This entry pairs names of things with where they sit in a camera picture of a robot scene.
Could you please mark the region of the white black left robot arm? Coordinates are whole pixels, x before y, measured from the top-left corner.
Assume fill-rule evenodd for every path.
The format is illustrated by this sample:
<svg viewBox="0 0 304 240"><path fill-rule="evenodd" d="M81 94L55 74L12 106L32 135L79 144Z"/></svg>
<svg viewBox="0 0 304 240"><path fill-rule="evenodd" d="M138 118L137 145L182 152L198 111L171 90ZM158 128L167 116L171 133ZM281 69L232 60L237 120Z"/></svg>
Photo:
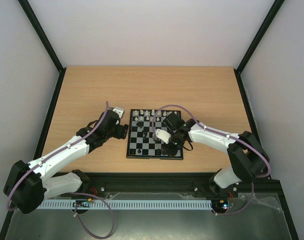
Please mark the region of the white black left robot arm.
<svg viewBox="0 0 304 240"><path fill-rule="evenodd" d="M22 213L34 211L46 199L84 188L81 174L70 172L55 174L74 160L103 146L110 138L125 139L128 125L121 125L124 109L107 107L99 120L81 128L68 142L36 160L13 164L3 192L8 197L8 211L19 209Z"/></svg>

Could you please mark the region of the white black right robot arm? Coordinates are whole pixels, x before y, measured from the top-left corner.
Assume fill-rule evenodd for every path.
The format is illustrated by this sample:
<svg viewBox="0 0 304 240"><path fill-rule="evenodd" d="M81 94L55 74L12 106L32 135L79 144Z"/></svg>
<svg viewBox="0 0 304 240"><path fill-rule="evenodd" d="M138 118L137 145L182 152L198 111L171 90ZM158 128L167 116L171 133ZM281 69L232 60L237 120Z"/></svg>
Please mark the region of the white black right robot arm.
<svg viewBox="0 0 304 240"><path fill-rule="evenodd" d="M221 131L191 118L183 121L174 113L165 120L168 131L157 129L155 137L164 143L162 153L174 156L185 142L204 144L225 153L230 166L218 170L209 180L208 189L216 196L238 183L252 183L270 175L269 157L249 131L242 134Z"/></svg>

